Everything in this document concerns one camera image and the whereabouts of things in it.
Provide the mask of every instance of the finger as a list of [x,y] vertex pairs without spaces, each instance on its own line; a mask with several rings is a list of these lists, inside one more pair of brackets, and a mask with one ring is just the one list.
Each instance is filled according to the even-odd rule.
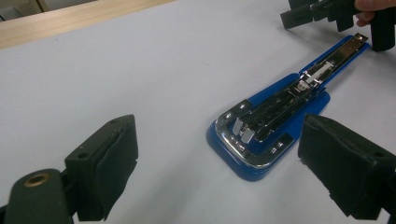
[[361,12],[356,15],[356,18],[358,18],[360,21],[371,21],[374,15],[374,12]]
[[356,21],[356,24],[357,24],[359,27],[363,27],[363,26],[369,25],[370,22],[369,22],[369,21]]
[[360,11],[377,11],[396,7],[396,0],[356,0],[355,8]]

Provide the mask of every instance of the white surface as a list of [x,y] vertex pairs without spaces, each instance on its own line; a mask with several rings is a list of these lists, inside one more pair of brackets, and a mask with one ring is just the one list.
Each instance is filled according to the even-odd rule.
[[[226,109],[299,71],[346,35],[283,29],[288,1],[179,0],[0,51],[0,204],[12,184],[134,114],[139,160],[106,223],[386,223],[345,217],[297,157],[258,182],[205,140]],[[362,54],[329,85],[322,115],[396,153],[396,49]]]

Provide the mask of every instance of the wooden edge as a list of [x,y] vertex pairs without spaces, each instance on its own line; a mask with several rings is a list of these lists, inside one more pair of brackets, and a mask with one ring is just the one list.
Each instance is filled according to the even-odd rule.
[[98,0],[0,22],[0,49],[32,42],[175,0]]

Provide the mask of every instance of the stapler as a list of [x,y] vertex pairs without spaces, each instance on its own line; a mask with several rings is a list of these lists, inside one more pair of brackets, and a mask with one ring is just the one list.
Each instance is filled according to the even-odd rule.
[[[290,11],[280,14],[285,29],[311,21],[336,21],[339,32],[353,26],[353,16],[360,13],[355,0],[289,0]],[[384,51],[395,46],[396,8],[377,11],[371,21],[374,51]]]
[[346,216],[396,223],[396,156],[335,120],[307,115],[298,148],[302,162]]
[[66,169],[45,169],[20,178],[0,224],[72,224],[106,219],[137,164],[134,115],[113,119],[64,160]]
[[369,47],[367,39],[347,36],[299,73],[224,112],[208,128],[209,145],[242,178],[263,178],[300,137],[304,114],[329,103],[326,84]]

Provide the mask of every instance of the white table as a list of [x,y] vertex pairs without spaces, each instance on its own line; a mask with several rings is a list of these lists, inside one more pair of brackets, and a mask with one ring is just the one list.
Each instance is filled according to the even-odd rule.
[[[179,0],[0,50],[0,204],[17,179],[62,170],[105,122],[134,114],[138,164],[106,223],[386,223],[386,212],[345,217],[297,146],[247,182],[205,140],[226,109],[344,36],[370,36],[326,21],[286,31],[288,9],[286,0]],[[396,49],[364,52],[329,85],[322,115],[396,153],[395,64]]]

